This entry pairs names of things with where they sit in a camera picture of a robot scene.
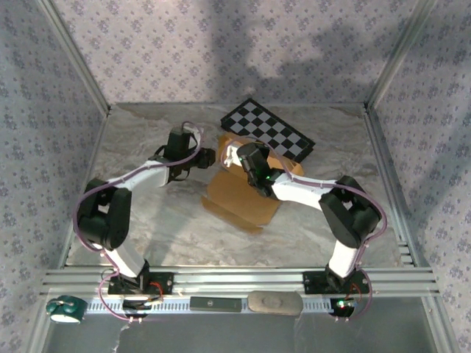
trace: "metal plate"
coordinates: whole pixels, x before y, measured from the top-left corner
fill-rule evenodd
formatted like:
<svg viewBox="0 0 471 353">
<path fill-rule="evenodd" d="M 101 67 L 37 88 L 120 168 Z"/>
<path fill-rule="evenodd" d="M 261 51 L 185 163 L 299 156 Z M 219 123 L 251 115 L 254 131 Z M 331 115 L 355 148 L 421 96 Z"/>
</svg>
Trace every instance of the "metal plate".
<svg viewBox="0 0 471 353">
<path fill-rule="evenodd" d="M 216 311 L 218 313 L 240 313 L 242 301 L 239 298 L 211 298 L 208 296 L 192 296 L 190 310 Z"/>
<path fill-rule="evenodd" d="M 247 297 L 249 309 L 256 313 L 298 316 L 302 312 L 301 296 L 296 292 L 256 290 Z"/>
</svg>

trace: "glass panel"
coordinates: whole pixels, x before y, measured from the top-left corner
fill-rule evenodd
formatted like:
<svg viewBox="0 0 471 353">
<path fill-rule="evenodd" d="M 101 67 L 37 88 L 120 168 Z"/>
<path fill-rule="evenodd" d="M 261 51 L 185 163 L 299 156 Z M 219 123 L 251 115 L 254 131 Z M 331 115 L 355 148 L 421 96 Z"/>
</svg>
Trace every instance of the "glass panel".
<svg viewBox="0 0 471 353">
<path fill-rule="evenodd" d="M 328 314 L 154 315 L 127 324 L 88 315 L 80 325 L 52 324 L 44 353 L 89 352 L 436 352 L 420 298 L 376 299 L 357 320 Z"/>
</svg>

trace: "brown cardboard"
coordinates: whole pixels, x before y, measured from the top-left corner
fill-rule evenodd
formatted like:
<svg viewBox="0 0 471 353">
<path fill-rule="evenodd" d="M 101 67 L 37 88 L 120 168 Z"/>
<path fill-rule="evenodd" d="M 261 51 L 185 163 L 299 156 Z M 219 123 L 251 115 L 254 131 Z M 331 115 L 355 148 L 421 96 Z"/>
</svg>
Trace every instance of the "brown cardboard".
<svg viewBox="0 0 471 353">
<path fill-rule="evenodd" d="M 224 147 L 239 136 L 226 133 L 219 138 L 218 159 Z M 238 144 L 252 142 L 243 139 Z M 304 171 L 299 163 L 282 157 L 291 173 L 302 176 Z M 268 163 L 272 168 L 282 168 L 280 161 L 270 152 Z M 280 202 L 258 195 L 257 191 L 247 183 L 247 175 L 242 167 L 232 164 L 227 171 L 220 171 L 208 186 L 208 197 L 202 197 L 203 207 L 223 218 L 233 226 L 245 232 L 256 234 L 263 230 L 261 225 L 268 224 L 275 214 Z"/>
</svg>

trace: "cable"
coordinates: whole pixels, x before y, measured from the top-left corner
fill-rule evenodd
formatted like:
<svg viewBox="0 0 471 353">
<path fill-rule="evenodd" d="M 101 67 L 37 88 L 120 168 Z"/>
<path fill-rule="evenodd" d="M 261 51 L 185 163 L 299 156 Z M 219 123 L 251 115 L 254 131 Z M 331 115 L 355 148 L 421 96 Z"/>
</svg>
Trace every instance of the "cable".
<svg viewBox="0 0 471 353">
<path fill-rule="evenodd" d="M 185 126 L 185 125 L 191 125 L 192 127 L 196 128 L 196 130 L 198 130 L 198 133 L 199 133 L 199 143 L 196 145 L 196 148 L 194 149 L 194 152 L 192 154 L 190 154 L 188 157 L 182 159 L 182 160 L 178 160 L 176 162 L 168 162 L 168 163 L 162 163 L 162 164 L 159 164 L 159 165 L 153 165 L 151 167 L 147 167 L 147 166 L 144 166 L 144 167 L 141 167 L 141 168 L 138 168 L 136 169 L 135 171 L 133 171 L 131 174 L 125 176 L 124 178 L 122 179 L 119 179 L 119 180 L 116 180 L 115 182 L 108 182 L 106 184 L 103 184 L 97 188 L 93 188 L 89 191 L 87 191 L 86 193 L 84 193 L 83 195 L 81 195 L 79 197 L 79 200 L 77 201 L 77 205 L 74 209 L 74 212 L 72 213 L 72 222 L 73 222 L 73 225 L 74 225 L 74 231 L 75 231 L 75 234 L 77 235 L 77 237 L 79 238 L 80 240 L 80 243 L 82 243 L 82 245 L 90 250 L 91 252 L 100 252 L 101 249 L 98 249 L 96 248 L 95 246 L 92 245 L 92 243 L 90 243 L 80 232 L 79 230 L 79 220 L 78 220 L 78 213 L 79 213 L 79 208 L 80 208 L 80 205 L 82 202 L 84 202 L 84 200 L 86 200 L 88 197 L 90 197 L 91 195 L 95 194 L 95 193 L 98 193 L 100 191 L 103 191 L 105 189 L 108 189 L 108 188 L 112 188 L 113 186 L 117 186 L 118 184 L 121 184 L 122 182 L 126 182 L 127 180 L 135 177 L 136 175 L 138 175 L 139 173 L 143 172 L 143 171 L 146 171 L 148 169 L 154 169 L 154 168 L 162 168 L 162 167 L 173 167 L 175 165 L 179 165 L 179 164 L 183 164 L 183 163 L 186 163 L 188 162 L 189 160 L 192 160 L 193 158 L 195 158 L 198 153 L 199 153 L 199 150 L 201 149 L 201 146 L 202 146 L 202 142 L 203 142 L 203 131 L 202 129 L 197 126 L 196 124 L 193 124 L 192 122 L 190 121 L 185 121 L 182 123 L 182 128 Z"/>
<path fill-rule="evenodd" d="M 362 268 L 359 268 L 358 271 L 360 271 L 365 276 L 366 281 L 368 282 L 368 291 L 369 291 L 368 302 L 366 302 L 366 305 L 363 308 L 363 310 L 359 312 L 358 314 L 356 314 L 355 316 L 353 316 L 353 318 L 359 318 L 363 316 L 368 311 L 369 307 L 371 306 L 371 302 L 373 300 L 373 287 L 371 286 L 371 279 L 369 278 L 368 273 Z"/>
<path fill-rule="evenodd" d="M 283 161 L 283 159 L 278 155 L 277 152 L 275 152 L 275 149 L 273 147 L 271 147 L 268 143 L 264 143 L 262 140 L 258 139 L 258 138 L 253 138 L 251 136 L 240 136 L 240 137 L 237 137 L 237 138 L 233 138 L 231 141 L 229 141 L 229 143 L 227 143 L 227 145 L 222 149 L 222 152 L 221 152 L 221 158 L 220 158 L 220 162 L 221 162 L 221 165 L 223 167 L 226 168 L 225 164 L 224 164 L 224 160 L 226 159 L 226 153 L 227 153 L 227 150 L 229 149 L 229 147 L 231 147 L 233 145 L 234 142 L 239 142 L 241 140 L 244 140 L 244 139 L 249 139 L 249 140 L 254 140 L 254 141 L 257 141 L 257 142 L 260 142 L 262 143 L 263 145 L 267 146 L 270 151 L 273 152 L 273 154 L 275 155 L 275 157 L 277 158 L 277 160 L 280 162 L 281 164 L 281 167 L 283 168 L 283 170 L 285 171 L 286 174 L 288 174 L 289 178 L 292 179 L 292 175 L 291 175 L 291 172 L 289 171 L 288 167 L 286 166 L 285 162 Z"/>
<path fill-rule="evenodd" d="M 381 218 L 383 220 L 383 225 L 382 227 L 380 228 L 380 230 L 378 230 L 376 233 L 370 235 L 369 237 L 367 237 L 365 240 L 364 240 L 364 245 L 366 242 L 370 242 L 371 240 L 374 240 L 378 237 L 380 237 L 385 231 L 386 231 L 386 228 L 388 227 L 388 218 L 387 218 L 387 215 L 386 215 L 386 212 L 384 211 L 384 209 L 381 207 L 381 205 L 379 204 L 379 202 L 377 202 L 374 198 L 372 198 L 370 195 L 368 195 L 367 193 L 361 191 L 361 190 L 358 190 L 358 189 L 355 189 L 355 188 L 352 188 L 351 186 L 347 186 L 347 185 L 340 185 L 340 184 L 325 184 L 325 183 L 321 183 L 321 182 L 308 182 L 306 180 L 300 180 L 294 176 L 291 175 L 291 180 L 293 182 L 297 182 L 298 184 L 302 184 L 302 185 L 307 185 L 307 186 L 314 186 L 314 187 L 318 187 L 318 188 L 338 188 L 338 189 L 344 189 L 346 191 L 349 191 L 351 193 L 354 193 L 355 195 L 358 195 L 358 196 L 361 196 L 363 197 L 364 199 L 368 200 L 373 206 L 375 206 L 376 210 L 378 210 L 378 212 L 381 214 Z"/>
<path fill-rule="evenodd" d="M 111 273 L 114 272 L 114 270 L 113 270 L 112 268 L 106 268 L 106 269 L 103 270 L 103 271 L 101 272 L 101 274 L 100 274 L 100 277 L 102 278 L 102 280 L 103 280 L 103 278 L 104 278 L 103 276 L 105 275 L 105 272 L 106 272 L 106 271 L 111 271 Z"/>
<path fill-rule="evenodd" d="M 160 297 L 163 298 L 163 290 L 162 290 L 162 286 L 160 285 L 160 283 L 159 282 L 150 282 L 149 284 L 159 288 Z"/>
<path fill-rule="evenodd" d="M 98 297 L 100 298 L 100 302 L 103 304 L 103 306 L 106 308 L 106 310 L 111 314 L 113 315 L 115 318 L 118 318 L 120 320 L 123 320 L 123 321 L 129 321 L 129 319 L 125 316 L 121 316 L 119 315 L 116 311 L 114 311 L 113 309 L 111 309 L 111 307 L 106 304 L 105 300 L 103 299 L 103 295 L 102 295 L 102 288 L 103 288 L 103 285 L 105 284 L 106 281 L 109 281 L 110 279 L 112 279 L 113 277 L 117 277 L 119 276 L 119 271 L 115 271 L 113 272 L 112 274 L 109 274 L 107 275 L 104 279 L 102 279 L 102 281 L 100 282 L 99 286 L 98 286 Z"/>
<path fill-rule="evenodd" d="M 356 302 L 361 302 L 361 297 L 362 297 L 362 295 L 361 295 L 361 290 L 360 290 L 360 288 L 359 288 L 355 283 L 352 283 L 352 285 L 350 286 L 350 292 L 347 294 L 347 296 L 344 298 L 344 300 L 347 300 L 347 299 L 350 298 L 350 296 L 352 295 L 352 289 L 353 289 L 353 288 L 355 288 L 356 291 L 358 292 L 358 294 L 360 294 L 360 299 L 359 299 L 358 301 L 356 301 Z"/>
</svg>

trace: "red wire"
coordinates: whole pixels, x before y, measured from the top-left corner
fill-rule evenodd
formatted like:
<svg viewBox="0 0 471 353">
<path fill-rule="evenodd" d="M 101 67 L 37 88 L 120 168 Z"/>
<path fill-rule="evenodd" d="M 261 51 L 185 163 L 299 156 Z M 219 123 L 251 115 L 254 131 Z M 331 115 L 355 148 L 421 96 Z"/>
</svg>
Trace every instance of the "red wire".
<svg viewBox="0 0 471 353">
<path fill-rule="evenodd" d="M 360 294 L 360 299 L 358 300 L 360 302 L 361 301 L 361 290 L 360 290 L 360 288 L 355 283 L 352 283 L 352 287 L 356 289 L 358 294 Z"/>
<path fill-rule="evenodd" d="M 163 290 L 162 290 L 162 286 L 160 285 L 160 283 L 159 282 L 150 282 L 149 284 L 154 285 L 155 287 L 159 288 L 160 297 L 162 298 L 163 297 Z"/>
</svg>

